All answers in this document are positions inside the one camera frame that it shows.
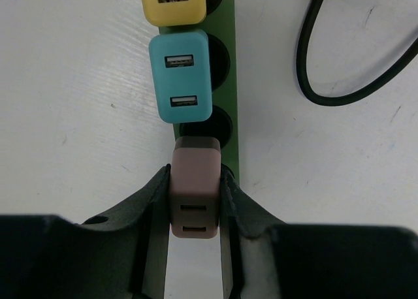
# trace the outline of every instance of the power cord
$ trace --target power cord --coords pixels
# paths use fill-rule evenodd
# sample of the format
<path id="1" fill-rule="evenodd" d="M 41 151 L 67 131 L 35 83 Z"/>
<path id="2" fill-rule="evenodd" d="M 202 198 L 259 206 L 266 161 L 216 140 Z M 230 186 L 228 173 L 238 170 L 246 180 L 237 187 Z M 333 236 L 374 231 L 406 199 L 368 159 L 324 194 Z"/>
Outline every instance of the power cord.
<path id="1" fill-rule="evenodd" d="M 306 69 L 306 58 L 308 55 L 308 46 L 312 29 L 314 28 L 316 18 L 324 0 L 311 0 L 309 9 L 306 13 L 302 30 L 299 36 L 297 55 L 296 55 L 296 73 L 300 89 L 305 97 L 315 104 L 323 106 L 342 106 L 357 102 L 373 92 L 382 88 L 386 83 L 390 82 L 397 74 L 399 74 L 418 54 L 418 38 L 406 50 L 404 55 L 396 61 L 387 71 L 373 82 L 364 86 L 349 95 L 342 95 L 341 97 L 326 97 L 318 95 L 311 87 L 308 79 L 308 72 Z"/>

